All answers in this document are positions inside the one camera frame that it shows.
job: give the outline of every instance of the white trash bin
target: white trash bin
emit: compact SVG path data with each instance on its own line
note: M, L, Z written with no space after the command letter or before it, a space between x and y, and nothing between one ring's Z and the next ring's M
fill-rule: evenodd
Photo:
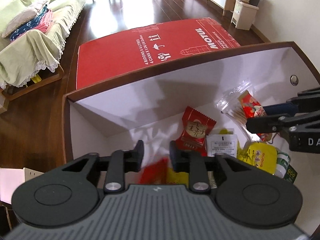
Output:
M259 7L248 4L246 0L236 0L231 22L237 29L250 30Z

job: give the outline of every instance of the black circular pad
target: black circular pad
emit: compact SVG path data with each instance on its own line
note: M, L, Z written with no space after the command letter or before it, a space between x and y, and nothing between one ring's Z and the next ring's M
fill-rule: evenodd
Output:
M96 187L79 172L48 172L19 186L12 206L24 223L58 227L86 216L98 199Z
M56 206L71 198L72 191L64 185L51 184L36 190L35 199L43 205Z
M284 179L249 170L228 176L218 187L215 202L223 214L242 225L277 228L295 221L302 196Z

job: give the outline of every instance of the motul logo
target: motul logo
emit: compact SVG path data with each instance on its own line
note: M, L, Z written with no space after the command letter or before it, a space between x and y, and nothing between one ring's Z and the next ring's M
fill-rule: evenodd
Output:
M208 43L211 49L218 49L218 47L212 42L212 40L207 35L205 35L203 30L199 28L199 29L196 29L196 31L197 33L200 34L200 36L204 39L204 41Z

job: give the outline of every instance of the red candy wrapper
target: red candy wrapper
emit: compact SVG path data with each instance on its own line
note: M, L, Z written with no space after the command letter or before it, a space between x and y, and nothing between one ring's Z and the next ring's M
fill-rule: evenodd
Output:
M158 162L143 169L139 184L164 185L166 184L168 159L163 158Z
M217 123L199 111L187 106L182 116L184 130L176 140L180 150L194 150L202 156L207 156L205 137Z
M239 96L240 104L243 108L246 118L266 116L267 113L259 102L246 90ZM272 133L257 133L262 141L267 142L272 138Z

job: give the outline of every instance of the small bottle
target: small bottle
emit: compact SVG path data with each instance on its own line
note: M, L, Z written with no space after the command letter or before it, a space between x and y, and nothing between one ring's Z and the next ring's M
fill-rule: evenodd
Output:
M288 170L290 161L291 158L287 153L278 152L276 171L274 175L279 178L283 178Z

